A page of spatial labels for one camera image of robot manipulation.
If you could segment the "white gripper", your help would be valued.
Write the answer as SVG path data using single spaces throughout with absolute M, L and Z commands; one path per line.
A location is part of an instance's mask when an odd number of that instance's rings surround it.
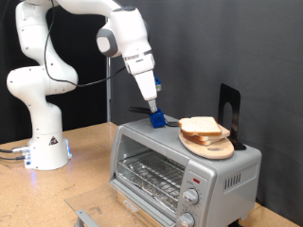
M 157 92 L 153 71 L 150 70 L 134 75 L 134 78 L 139 87 L 141 95 L 146 101 L 148 101 L 151 112 L 157 112 L 157 106 L 155 101 L 155 99 L 157 98 Z

